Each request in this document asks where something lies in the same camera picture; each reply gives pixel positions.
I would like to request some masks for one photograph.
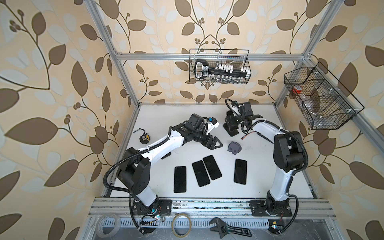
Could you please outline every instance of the black smartphone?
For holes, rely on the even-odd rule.
[[[199,185],[199,187],[202,187],[211,183],[211,181],[209,180],[207,171],[204,167],[203,161],[200,160],[192,163],[192,168],[193,168],[193,171],[195,172],[197,184]]]
[[[180,193],[187,191],[187,167],[175,167],[175,177],[173,182],[173,192]]]
[[[247,161],[236,159],[235,162],[235,176],[233,181],[240,184],[247,184]]]
[[[203,158],[203,161],[212,180],[218,179],[222,176],[213,155]]]

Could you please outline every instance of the black wire basket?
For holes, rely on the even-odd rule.
[[[337,87],[328,82],[331,74]],[[284,74],[284,85],[313,130],[336,130],[364,109],[361,102],[321,62]]]
[[[252,73],[249,50],[190,49],[189,81],[247,84]]]

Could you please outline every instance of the floral wallpaper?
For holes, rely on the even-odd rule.
[[[322,62],[365,106],[363,114],[383,130],[384,2],[346,0],[312,57]],[[352,121],[339,130],[309,130],[289,97],[279,112],[300,131],[309,154],[307,171],[321,198],[329,199],[345,236],[384,239],[384,157]]]
[[[96,0],[122,53],[247,49],[302,53],[327,0]]]
[[[0,238],[75,239],[134,108],[80,0],[0,0],[0,49]]]
[[[251,103],[273,103],[283,88],[292,61],[250,61],[248,84],[220,84],[189,79],[189,64],[181,61],[123,62],[142,103],[224,103],[226,98]]]

